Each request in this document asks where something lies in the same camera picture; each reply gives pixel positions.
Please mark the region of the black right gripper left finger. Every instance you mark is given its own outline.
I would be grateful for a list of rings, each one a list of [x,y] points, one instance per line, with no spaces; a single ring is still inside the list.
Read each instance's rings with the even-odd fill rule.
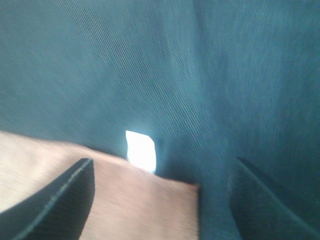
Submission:
[[[94,163],[83,158],[0,214],[2,240],[78,240],[94,200]]]

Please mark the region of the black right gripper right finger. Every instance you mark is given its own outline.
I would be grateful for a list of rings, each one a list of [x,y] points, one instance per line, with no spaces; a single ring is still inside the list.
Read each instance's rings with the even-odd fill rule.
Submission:
[[[243,240],[318,240],[320,209],[237,157],[228,179],[229,207]]]

